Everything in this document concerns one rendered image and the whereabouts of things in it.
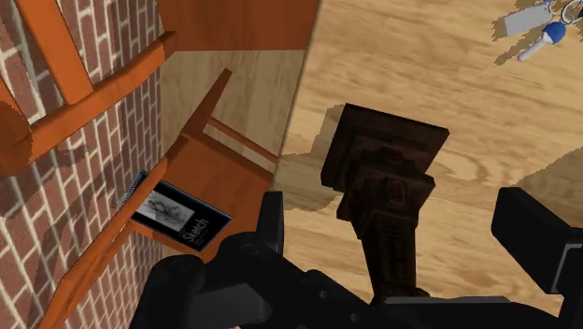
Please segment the dark brown carved wooden statue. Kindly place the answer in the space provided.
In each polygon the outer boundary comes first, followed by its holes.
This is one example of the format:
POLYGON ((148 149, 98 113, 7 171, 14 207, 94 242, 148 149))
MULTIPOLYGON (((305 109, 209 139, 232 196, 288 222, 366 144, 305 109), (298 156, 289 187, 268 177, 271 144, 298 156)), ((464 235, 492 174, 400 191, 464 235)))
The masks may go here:
POLYGON ((346 103, 320 172, 343 194, 336 211, 363 245, 372 301, 425 297, 417 285, 419 211, 434 189, 426 171, 448 129, 346 103))

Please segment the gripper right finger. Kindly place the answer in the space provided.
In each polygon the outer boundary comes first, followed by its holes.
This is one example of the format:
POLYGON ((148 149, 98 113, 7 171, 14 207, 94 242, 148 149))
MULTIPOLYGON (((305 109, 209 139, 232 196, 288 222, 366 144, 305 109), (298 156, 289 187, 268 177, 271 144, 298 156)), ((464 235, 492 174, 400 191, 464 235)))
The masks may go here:
POLYGON ((543 292, 563 297, 558 329, 583 329, 583 228, 520 187, 503 187, 491 233, 543 292))

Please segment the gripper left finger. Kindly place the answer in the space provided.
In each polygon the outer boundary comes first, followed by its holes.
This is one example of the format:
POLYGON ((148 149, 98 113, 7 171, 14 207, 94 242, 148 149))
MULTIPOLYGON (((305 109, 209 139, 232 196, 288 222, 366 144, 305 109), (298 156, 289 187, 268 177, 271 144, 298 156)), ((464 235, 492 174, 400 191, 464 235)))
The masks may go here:
POLYGON ((150 270, 129 329, 368 329, 362 299, 283 255, 283 195, 263 196, 257 228, 205 264, 191 254, 150 270))

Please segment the silver keys with blue cap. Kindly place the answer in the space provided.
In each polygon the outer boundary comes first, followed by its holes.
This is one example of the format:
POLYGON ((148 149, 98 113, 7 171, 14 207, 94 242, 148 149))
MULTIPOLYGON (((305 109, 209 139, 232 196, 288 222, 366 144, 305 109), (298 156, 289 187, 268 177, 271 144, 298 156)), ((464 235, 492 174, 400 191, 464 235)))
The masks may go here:
POLYGON ((566 35, 566 27, 583 20, 583 0, 569 0, 554 19, 553 4, 559 0, 540 0, 539 3, 503 16, 506 36, 538 29, 539 35, 517 59, 524 62, 546 45, 559 43, 566 35))

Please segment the orange wooden chair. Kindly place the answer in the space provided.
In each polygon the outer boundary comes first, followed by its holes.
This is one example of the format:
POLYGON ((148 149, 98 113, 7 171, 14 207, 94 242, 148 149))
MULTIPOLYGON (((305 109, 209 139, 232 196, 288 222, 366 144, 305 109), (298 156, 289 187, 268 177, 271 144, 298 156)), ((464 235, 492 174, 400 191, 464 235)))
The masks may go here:
POLYGON ((0 329, 127 329, 140 171, 255 225, 321 0, 0 0, 0 329))

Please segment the black spiral sketch book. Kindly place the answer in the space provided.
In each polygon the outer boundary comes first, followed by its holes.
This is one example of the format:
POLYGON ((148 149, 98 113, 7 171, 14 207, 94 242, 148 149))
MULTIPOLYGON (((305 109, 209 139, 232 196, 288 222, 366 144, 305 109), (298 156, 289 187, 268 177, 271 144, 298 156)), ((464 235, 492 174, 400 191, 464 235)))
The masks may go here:
POLYGON ((196 251, 202 251, 232 217, 160 180, 132 219, 196 251))

